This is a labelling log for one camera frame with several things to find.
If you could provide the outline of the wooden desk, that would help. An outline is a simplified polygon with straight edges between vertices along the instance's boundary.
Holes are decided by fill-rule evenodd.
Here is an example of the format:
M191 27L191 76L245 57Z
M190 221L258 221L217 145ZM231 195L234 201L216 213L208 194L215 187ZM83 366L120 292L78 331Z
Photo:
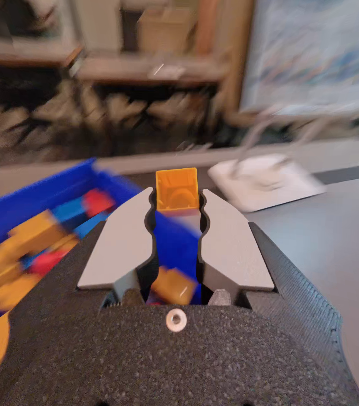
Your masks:
M227 73L228 64L212 56L123 53L86 57L75 78L96 85L168 86L186 91L220 86Z

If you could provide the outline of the blue plastic bin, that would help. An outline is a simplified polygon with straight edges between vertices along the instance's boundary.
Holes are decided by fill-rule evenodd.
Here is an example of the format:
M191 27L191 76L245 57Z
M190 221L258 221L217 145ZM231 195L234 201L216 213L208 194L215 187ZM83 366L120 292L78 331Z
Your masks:
M0 198L0 242L14 226L92 186L118 205L140 189L86 161ZM197 237L156 214L160 264L195 276ZM164 308L104 307L108 290L76 283L98 239L97 225L10 313L0 367L0 405L203 405L206 383L191 332L170 332Z

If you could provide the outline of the yellow mega block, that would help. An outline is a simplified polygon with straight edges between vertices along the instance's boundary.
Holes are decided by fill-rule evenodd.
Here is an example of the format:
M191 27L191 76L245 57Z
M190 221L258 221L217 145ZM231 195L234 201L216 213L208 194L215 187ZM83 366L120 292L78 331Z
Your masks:
M166 215L199 210L197 169L156 171L156 208Z

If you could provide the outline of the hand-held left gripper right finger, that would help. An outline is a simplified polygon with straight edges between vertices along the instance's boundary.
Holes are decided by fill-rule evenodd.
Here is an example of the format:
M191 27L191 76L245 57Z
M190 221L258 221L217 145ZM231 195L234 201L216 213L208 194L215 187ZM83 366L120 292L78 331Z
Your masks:
M237 298L242 290L271 292L273 279L247 218L208 189L200 192L201 236L197 276L207 289L226 290Z

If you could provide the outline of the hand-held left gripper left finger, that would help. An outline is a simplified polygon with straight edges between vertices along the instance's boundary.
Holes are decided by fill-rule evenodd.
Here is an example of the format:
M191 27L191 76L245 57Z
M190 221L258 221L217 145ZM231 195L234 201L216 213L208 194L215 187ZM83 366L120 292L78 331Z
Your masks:
M146 302L157 278L155 227L155 190L148 187L108 216L77 289L109 290L118 302L132 289Z

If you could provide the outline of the printed instruction sheet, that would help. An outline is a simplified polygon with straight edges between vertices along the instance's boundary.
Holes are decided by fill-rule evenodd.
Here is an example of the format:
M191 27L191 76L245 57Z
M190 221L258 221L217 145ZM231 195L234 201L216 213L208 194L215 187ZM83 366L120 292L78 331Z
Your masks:
M359 0L256 1L239 112L359 109Z

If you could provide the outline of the pile of mixed mega blocks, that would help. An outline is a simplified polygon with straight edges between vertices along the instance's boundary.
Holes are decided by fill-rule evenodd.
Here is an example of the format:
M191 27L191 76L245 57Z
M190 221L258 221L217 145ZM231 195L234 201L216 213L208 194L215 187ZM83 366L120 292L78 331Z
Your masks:
M10 311L38 284L42 276L22 273L20 259L27 254L38 254L53 243L64 242L64 228L49 210L30 218L8 232L8 238L0 244L0 364L7 351L10 337ZM196 282L177 269L168 270L159 264L157 278L151 285L167 303L189 304Z

